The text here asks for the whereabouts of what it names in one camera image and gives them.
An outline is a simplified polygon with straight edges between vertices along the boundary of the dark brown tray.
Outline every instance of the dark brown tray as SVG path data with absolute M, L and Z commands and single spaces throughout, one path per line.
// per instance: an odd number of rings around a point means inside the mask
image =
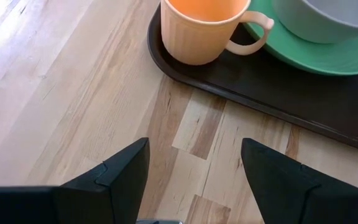
M 315 75 L 265 50 L 249 56 L 225 51 L 207 65 L 185 65 L 165 50 L 160 32 L 158 7 L 149 25 L 149 50 L 157 66 L 174 80 L 358 148 L 358 75 Z M 242 25 L 232 40 L 238 44 L 255 41 Z

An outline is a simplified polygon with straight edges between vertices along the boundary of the mug handle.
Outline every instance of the mug handle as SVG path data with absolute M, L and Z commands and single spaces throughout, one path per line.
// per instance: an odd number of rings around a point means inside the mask
M 267 37 L 273 28 L 274 20 L 260 12 L 246 11 L 240 18 L 240 22 L 252 22 L 260 25 L 264 30 L 264 36 L 250 45 L 239 45 L 229 40 L 229 43 L 226 45 L 226 50 L 238 55 L 249 55 L 255 53 L 266 43 Z

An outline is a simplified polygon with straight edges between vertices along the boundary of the wood grain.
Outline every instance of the wood grain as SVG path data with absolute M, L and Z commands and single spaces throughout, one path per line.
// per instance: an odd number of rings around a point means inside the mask
M 0 185 L 62 184 L 147 136 L 140 218 L 263 223 L 242 138 L 358 187 L 357 149 L 166 77 L 159 0 L 1 2 Z

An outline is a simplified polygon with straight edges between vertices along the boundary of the orange mug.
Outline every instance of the orange mug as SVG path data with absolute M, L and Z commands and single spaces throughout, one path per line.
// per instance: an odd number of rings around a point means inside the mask
M 246 11 L 250 0 L 161 0 L 161 35 L 168 53 L 188 65 L 203 65 L 224 49 L 249 55 L 266 43 L 274 21 L 266 15 Z M 251 45 L 230 40 L 240 22 L 260 25 L 264 36 Z

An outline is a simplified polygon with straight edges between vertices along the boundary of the green saucer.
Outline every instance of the green saucer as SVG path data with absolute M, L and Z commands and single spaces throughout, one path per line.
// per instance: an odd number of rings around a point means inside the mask
M 265 49 L 278 59 L 302 70 L 323 75 L 358 75 L 358 37 L 338 44 L 315 44 L 287 30 L 275 15 L 272 0 L 253 0 L 249 10 L 274 19 Z M 263 36 L 256 24 L 245 24 L 255 38 Z

